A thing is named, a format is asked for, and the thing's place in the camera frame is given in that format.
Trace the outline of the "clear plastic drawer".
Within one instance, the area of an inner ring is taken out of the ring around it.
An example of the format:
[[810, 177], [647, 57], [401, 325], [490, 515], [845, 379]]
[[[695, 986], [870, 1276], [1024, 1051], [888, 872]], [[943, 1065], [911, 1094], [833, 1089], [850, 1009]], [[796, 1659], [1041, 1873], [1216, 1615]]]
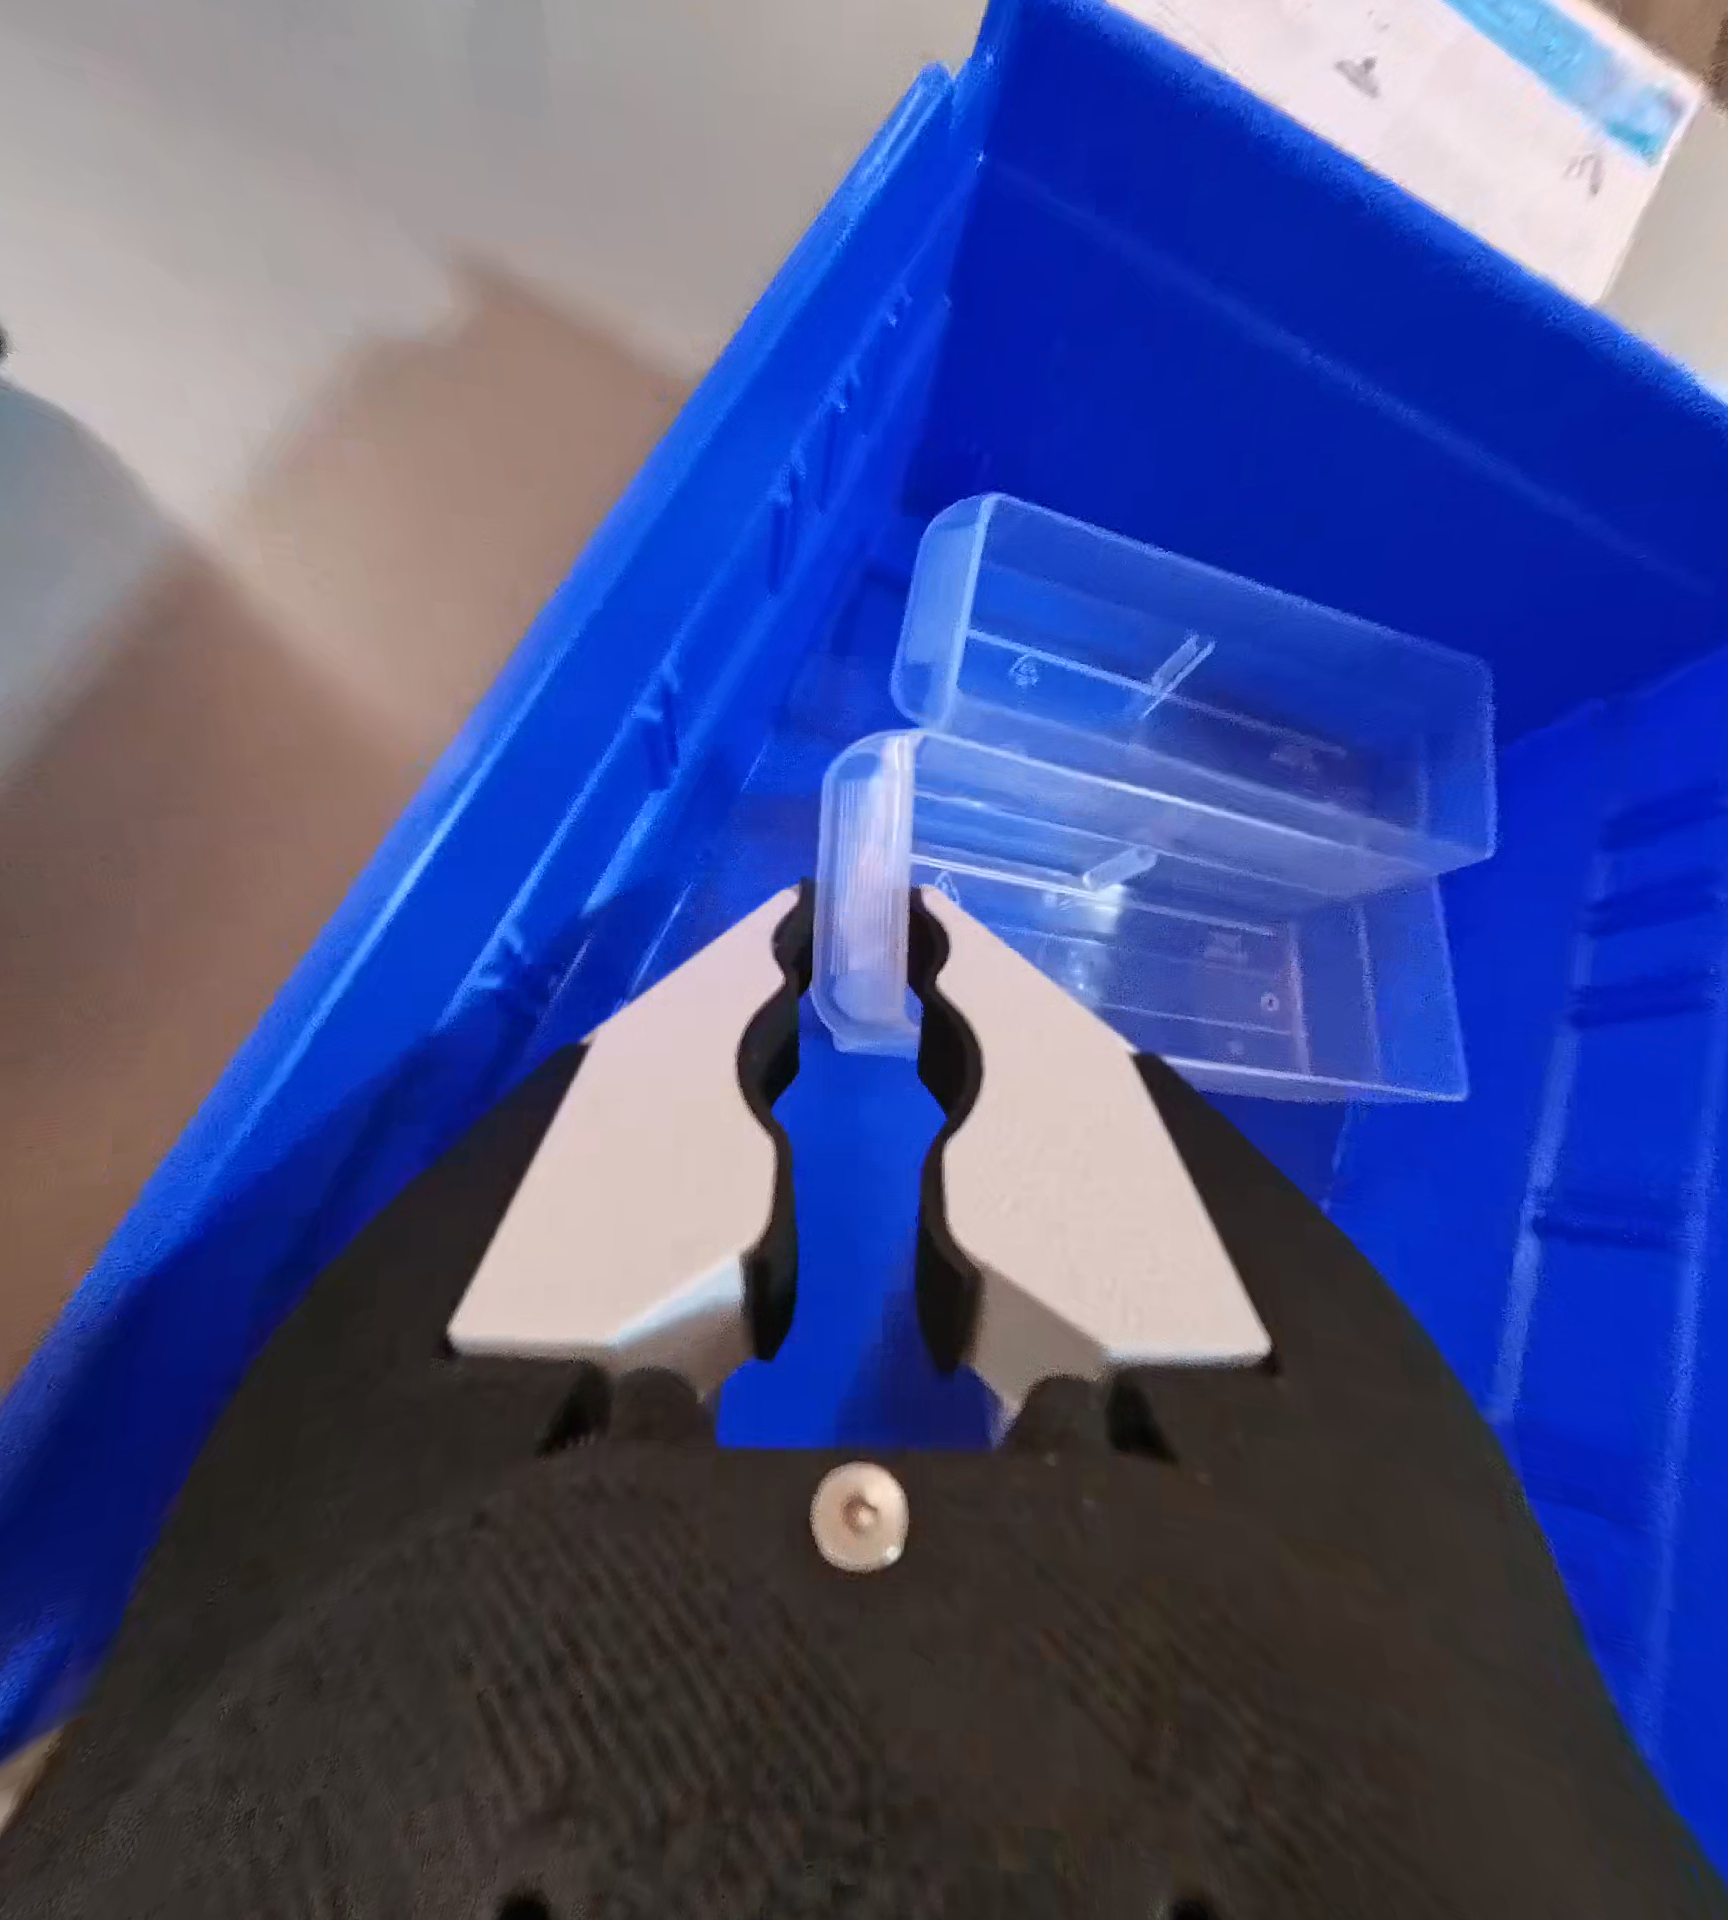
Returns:
[[1019, 951], [1202, 1092], [1462, 1102], [1470, 1067], [1429, 875], [1210, 802], [943, 731], [832, 758], [812, 1001], [840, 1049], [911, 1058], [911, 889]]
[[1496, 851], [1480, 658], [1009, 494], [923, 527], [890, 696], [923, 731], [1049, 768], [1054, 807], [1104, 838], [1292, 900]]

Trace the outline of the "grey desk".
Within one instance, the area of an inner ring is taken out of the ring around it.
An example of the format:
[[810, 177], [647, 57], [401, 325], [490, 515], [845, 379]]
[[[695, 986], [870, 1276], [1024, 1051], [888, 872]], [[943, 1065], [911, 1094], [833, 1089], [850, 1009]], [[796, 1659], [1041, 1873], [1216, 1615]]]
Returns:
[[983, 4], [0, 4], [0, 1395]]

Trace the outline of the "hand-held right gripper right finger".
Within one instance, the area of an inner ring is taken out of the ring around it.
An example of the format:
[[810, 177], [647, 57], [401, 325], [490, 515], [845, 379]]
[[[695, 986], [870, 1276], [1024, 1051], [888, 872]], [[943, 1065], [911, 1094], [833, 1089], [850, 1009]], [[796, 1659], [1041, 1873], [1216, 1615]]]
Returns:
[[913, 889], [923, 1154], [918, 1306], [987, 1387], [1245, 1370], [1272, 1338], [1139, 1056], [932, 886]]

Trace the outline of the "printed paper sheet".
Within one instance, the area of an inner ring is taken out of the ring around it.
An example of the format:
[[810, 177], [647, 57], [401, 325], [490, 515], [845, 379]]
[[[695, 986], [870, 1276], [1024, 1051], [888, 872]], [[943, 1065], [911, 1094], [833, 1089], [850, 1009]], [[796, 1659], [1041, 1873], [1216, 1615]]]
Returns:
[[1612, 290], [1705, 101], [1592, 4], [1117, 9], [1587, 305]]

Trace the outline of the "blue plastic bin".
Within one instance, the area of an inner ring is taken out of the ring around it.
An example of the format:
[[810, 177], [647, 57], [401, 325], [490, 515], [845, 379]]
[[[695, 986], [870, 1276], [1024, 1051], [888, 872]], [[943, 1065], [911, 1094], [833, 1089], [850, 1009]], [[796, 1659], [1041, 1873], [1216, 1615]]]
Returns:
[[[777, 1356], [458, 1353], [577, 1045], [816, 906], [983, 494], [1490, 668], [1465, 1098], [1128, 1043], [1269, 1356], [990, 1387], [919, 1321], [916, 886], [911, 1058], [810, 955]], [[0, 1916], [1728, 1916], [1728, 396], [991, 4], [1, 1394]]]

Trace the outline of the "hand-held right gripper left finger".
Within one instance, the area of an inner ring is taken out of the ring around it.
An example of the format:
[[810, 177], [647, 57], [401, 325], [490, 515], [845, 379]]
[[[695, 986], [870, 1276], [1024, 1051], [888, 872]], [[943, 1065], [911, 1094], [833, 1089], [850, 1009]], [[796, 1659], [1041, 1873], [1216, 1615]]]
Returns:
[[730, 1379], [797, 1304], [793, 1148], [814, 883], [781, 887], [577, 1045], [448, 1323], [468, 1358]]

